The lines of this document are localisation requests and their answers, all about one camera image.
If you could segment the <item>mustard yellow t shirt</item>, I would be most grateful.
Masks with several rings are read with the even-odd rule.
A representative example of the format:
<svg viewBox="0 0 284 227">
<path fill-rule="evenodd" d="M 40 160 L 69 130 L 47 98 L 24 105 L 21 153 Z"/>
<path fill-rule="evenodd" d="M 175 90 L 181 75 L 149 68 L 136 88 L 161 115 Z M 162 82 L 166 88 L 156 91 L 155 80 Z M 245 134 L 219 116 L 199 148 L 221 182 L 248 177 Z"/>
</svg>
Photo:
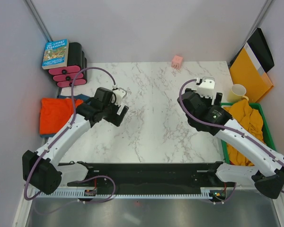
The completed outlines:
<svg viewBox="0 0 284 227">
<path fill-rule="evenodd" d="M 246 99 L 242 99 L 232 106 L 225 106 L 224 109 L 229 112 L 245 130 L 264 143 L 262 132 L 263 118 L 258 110 L 253 109 L 249 105 Z M 227 152 L 232 165 L 253 166 L 253 163 L 248 158 L 239 153 L 230 144 L 227 144 Z"/>
</svg>

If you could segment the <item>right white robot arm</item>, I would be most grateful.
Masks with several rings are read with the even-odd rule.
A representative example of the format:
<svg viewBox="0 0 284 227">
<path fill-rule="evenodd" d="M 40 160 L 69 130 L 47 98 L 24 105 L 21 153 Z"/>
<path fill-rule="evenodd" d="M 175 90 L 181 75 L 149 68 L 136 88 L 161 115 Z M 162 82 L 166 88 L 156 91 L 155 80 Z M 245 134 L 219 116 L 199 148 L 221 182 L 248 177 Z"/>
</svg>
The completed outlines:
<svg viewBox="0 0 284 227">
<path fill-rule="evenodd" d="M 261 142 L 221 106 L 212 105 L 211 99 L 200 97 L 194 90 L 180 90 L 177 102 L 191 127 L 229 143 L 253 163 L 253 166 L 235 166 L 218 162 L 207 174 L 210 185 L 222 182 L 253 185 L 270 199 L 279 197 L 284 189 L 284 155 Z"/>
</svg>

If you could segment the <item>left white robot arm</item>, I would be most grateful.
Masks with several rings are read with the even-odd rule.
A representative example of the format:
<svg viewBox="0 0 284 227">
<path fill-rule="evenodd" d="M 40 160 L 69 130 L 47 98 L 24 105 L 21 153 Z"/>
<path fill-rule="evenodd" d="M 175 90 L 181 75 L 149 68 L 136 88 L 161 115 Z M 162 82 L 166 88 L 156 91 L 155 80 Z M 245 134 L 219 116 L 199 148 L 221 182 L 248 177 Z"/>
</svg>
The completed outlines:
<svg viewBox="0 0 284 227">
<path fill-rule="evenodd" d="M 82 163 L 61 166 L 59 163 L 70 147 L 101 120 L 120 126 L 128 107 L 121 107 L 127 92 L 122 88 L 109 90 L 99 87 L 95 95 L 80 104 L 67 123 L 35 152 L 27 150 L 22 156 L 22 172 L 26 185 L 44 194 L 52 194 L 59 186 L 79 181 L 84 186 L 94 182 L 94 174 Z"/>
</svg>

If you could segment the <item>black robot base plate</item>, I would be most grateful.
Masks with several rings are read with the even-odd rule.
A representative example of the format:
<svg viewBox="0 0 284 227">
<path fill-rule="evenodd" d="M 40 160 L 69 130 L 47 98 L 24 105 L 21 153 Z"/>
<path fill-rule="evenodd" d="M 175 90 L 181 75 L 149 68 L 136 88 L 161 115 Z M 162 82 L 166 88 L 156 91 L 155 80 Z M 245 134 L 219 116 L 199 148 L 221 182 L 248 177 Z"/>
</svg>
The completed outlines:
<svg viewBox="0 0 284 227">
<path fill-rule="evenodd" d="M 231 188 L 215 174 L 217 163 L 85 163 L 85 182 L 74 180 L 68 186 L 92 187 L 111 194 L 197 194 L 201 188 Z"/>
</svg>

